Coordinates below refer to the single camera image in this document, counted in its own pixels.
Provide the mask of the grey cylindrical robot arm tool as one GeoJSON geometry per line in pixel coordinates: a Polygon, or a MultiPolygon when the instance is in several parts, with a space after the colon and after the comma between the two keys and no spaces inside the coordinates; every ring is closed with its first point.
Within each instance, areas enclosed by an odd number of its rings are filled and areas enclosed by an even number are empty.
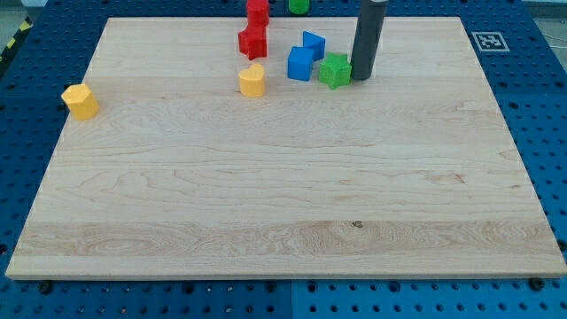
{"type": "Polygon", "coordinates": [[[361,0],[351,54],[351,77],[367,80],[373,71],[388,0],[361,0]]]}

